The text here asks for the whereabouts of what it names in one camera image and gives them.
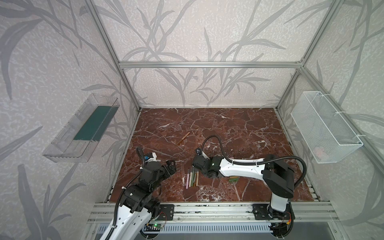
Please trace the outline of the pink pen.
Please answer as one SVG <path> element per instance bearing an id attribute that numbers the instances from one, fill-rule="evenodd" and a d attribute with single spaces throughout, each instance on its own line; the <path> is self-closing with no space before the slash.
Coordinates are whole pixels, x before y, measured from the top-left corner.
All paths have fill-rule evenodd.
<path id="1" fill-rule="evenodd" d="M 188 169 L 187 178 L 186 178 L 186 189 L 188 189 L 190 186 L 190 173 L 191 173 L 191 169 Z"/>

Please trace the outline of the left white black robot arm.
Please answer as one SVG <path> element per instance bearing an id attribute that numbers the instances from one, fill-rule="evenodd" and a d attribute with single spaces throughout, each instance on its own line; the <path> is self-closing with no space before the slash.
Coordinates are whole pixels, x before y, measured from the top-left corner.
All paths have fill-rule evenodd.
<path id="1" fill-rule="evenodd" d="M 150 222 L 160 215 L 160 201 L 153 197 L 153 192 L 162 181 L 170 178 L 177 171 L 175 161 L 147 161 L 118 197 L 114 215 L 102 240 L 133 240 Z"/>

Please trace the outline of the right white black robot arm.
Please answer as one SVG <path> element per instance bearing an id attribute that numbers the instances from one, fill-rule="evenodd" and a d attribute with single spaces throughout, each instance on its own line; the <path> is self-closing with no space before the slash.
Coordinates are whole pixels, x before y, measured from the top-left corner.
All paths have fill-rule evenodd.
<path id="1" fill-rule="evenodd" d="M 300 177 L 295 181 L 295 170 L 285 160 L 296 160 L 303 166 Z M 271 190 L 269 212 L 284 213 L 295 189 L 307 174 L 307 165 L 297 156 L 275 158 L 269 155 L 264 159 L 234 160 L 216 156 L 209 158 L 204 153 L 197 154 L 192 166 L 206 178 L 244 177 L 263 181 Z"/>

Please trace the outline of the tan pen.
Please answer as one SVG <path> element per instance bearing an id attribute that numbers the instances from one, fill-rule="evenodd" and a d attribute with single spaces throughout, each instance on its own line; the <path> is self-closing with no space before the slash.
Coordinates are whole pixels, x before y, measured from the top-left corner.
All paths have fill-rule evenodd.
<path id="1" fill-rule="evenodd" d="M 196 173 L 195 186 L 199 186 L 199 172 Z"/>

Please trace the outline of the dark green pen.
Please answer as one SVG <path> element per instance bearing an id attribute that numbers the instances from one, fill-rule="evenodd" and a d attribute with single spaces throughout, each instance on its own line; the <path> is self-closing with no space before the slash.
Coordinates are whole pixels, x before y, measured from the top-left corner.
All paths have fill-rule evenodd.
<path id="1" fill-rule="evenodd" d="M 195 178 L 196 178 L 196 169 L 195 168 L 192 169 L 191 176 L 192 176 L 191 187 L 193 187 L 195 185 Z"/>

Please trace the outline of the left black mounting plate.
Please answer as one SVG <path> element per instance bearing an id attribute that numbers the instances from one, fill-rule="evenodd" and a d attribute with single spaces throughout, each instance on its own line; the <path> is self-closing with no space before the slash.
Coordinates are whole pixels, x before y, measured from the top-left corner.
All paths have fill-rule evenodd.
<path id="1" fill-rule="evenodd" d="M 174 204 L 160 204 L 152 212 L 152 220 L 172 221 L 175 213 Z"/>

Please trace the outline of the black mounting plate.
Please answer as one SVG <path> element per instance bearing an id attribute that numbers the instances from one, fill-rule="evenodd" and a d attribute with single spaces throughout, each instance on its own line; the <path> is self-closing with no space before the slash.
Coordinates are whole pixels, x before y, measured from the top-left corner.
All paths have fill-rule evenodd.
<path id="1" fill-rule="evenodd" d="M 160 204 L 152 212 L 152 220 L 172 221 L 175 213 L 174 204 Z"/>
<path id="2" fill-rule="evenodd" d="M 273 210 L 270 207 L 270 204 L 253 204 L 252 213 L 254 214 L 255 220 L 265 220 L 265 221 L 288 221 L 295 220 L 295 214 L 292 209 L 291 203 L 286 204 L 286 210 L 284 212 L 279 212 Z"/>

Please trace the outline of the green circuit board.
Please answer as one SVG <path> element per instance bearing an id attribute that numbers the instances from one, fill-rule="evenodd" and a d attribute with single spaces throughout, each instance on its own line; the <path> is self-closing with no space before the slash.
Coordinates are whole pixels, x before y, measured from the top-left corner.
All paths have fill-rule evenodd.
<path id="1" fill-rule="evenodd" d="M 148 223 L 144 226 L 145 232 L 160 232 L 164 228 L 164 223 Z"/>

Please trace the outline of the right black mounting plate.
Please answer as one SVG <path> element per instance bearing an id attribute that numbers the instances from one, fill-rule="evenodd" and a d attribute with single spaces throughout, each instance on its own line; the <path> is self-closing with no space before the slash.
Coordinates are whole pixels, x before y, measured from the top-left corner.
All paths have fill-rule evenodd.
<path id="1" fill-rule="evenodd" d="M 255 220 L 265 220 L 265 221 L 288 221 L 295 220 L 295 214 L 292 209 L 291 203 L 286 204 L 286 210 L 284 212 L 279 212 L 273 210 L 270 207 L 270 204 L 253 204 L 252 213 L 254 214 Z"/>

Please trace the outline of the pink item in basket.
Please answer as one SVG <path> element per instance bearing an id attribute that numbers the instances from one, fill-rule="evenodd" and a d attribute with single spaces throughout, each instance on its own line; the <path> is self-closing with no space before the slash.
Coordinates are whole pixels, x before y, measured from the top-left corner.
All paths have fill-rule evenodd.
<path id="1" fill-rule="evenodd" d="M 315 147 L 314 153 L 316 157 L 319 159 L 319 161 L 325 161 L 328 158 L 328 154 L 323 147 Z"/>

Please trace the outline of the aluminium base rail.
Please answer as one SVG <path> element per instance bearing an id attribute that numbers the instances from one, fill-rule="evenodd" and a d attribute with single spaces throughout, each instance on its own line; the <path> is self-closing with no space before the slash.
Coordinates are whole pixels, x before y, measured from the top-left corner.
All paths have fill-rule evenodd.
<path id="1" fill-rule="evenodd" d="M 180 202 L 168 223 L 248 223 L 254 222 L 254 202 Z M 330 202 L 292 202 L 295 222 L 338 222 Z M 106 224 L 112 220 L 114 204 L 95 204 L 87 224 Z"/>

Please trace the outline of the clear plastic wall tray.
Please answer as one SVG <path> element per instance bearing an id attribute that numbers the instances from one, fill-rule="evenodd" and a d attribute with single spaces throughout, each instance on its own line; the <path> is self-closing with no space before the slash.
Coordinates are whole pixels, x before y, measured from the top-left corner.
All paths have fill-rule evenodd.
<path id="1" fill-rule="evenodd" d="M 54 163 L 86 163 L 120 107 L 117 97 L 90 94 L 43 151 Z"/>

